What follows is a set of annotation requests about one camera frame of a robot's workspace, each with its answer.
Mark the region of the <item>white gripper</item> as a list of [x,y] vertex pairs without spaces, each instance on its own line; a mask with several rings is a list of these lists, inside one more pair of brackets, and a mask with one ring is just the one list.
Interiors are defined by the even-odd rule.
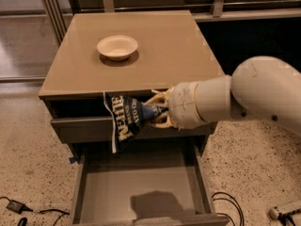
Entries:
[[154,128],[166,129],[174,126],[178,129],[195,129],[206,123],[198,113],[195,92],[198,82],[182,82],[173,89],[159,91],[153,89],[153,96],[144,105],[156,105],[167,108],[150,122]]

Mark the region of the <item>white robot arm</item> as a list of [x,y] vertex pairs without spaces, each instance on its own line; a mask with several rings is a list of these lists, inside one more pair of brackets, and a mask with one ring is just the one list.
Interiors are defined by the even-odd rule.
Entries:
[[232,75],[181,82],[146,104],[166,110],[152,124],[157,128],[265,119],[301,135],[301,73],[272,56],[249,58]]

